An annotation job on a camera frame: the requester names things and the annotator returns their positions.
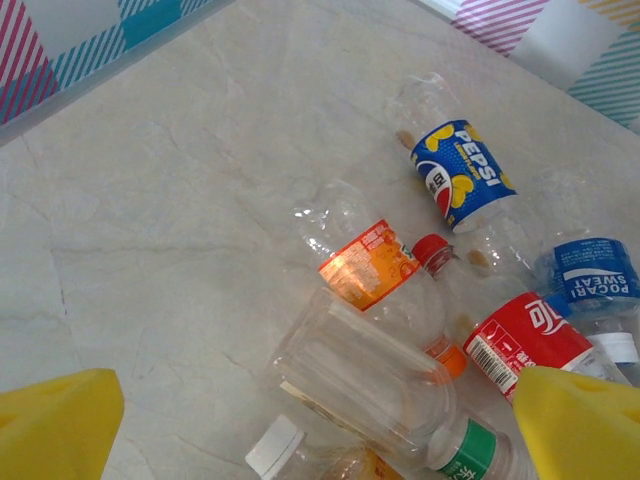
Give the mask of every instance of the pink striped pattern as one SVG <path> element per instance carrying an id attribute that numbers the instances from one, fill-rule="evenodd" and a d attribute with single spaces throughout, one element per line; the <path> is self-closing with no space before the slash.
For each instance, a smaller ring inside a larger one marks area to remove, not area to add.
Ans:
<path id="1" fill-rule="evenodd" d="M 508 57 L 549 0 L 465 0 L 451 25 Z"/>
<path id="2" fill-rule="evenodd" d="M 4 87 L 0 96 L 0 124 L 57 90 L 53 72 L 47 68 L 49 59 L 25 10 L 24 3 L 18 0 L 0 0 L 0 85 Z"/>

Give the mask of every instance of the red label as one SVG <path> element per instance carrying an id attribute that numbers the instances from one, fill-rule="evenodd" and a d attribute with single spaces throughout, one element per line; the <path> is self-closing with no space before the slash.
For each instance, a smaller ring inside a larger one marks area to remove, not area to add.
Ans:
<path id="1" fill-rule="evenodd" d="M 533 292 L 496 311 L 464 344 L 467 355 L 509 401 L 524 367 L 570 369 L 591 348 L 589 340 Z"/>

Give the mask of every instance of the white marble floor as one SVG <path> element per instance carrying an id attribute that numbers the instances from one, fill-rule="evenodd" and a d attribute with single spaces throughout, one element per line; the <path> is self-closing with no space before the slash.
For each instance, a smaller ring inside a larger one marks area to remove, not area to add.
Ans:
<path id="1" fill-rule="evenodd" d="M 256 378 L 318 284 L 279 260 L 292 179 L 356 184 L 409 244 L 441 230 L 383 114 L 429 70 L 516 186 L 579 170 L 637 257 L 638 136 L 412 2 L 237 0 L 0 150 L 0 390 L 114 368 L 105 478 L 255 478 L 298 408 Z"/>

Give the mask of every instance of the barcode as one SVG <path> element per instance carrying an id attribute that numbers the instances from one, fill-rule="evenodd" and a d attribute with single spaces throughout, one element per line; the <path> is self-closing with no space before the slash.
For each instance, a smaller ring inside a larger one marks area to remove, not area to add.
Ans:
<path id="1" fill-rule="evenodd" d="M 468 354 L 502 393 L 509 391 L 518 381 L 518 376 L 482 338 L 475 337 L 471 341 Z"/>

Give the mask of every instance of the green label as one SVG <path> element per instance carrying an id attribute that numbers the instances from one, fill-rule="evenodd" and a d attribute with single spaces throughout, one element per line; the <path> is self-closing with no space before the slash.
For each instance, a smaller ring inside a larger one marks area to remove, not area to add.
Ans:
<path id="1" fill-rule="evenodd" d="M 489 470 L 495 451 L 496 436 L 469 419 L 460 448 L 439 471 L 452 480 L 480 480 Z"/>

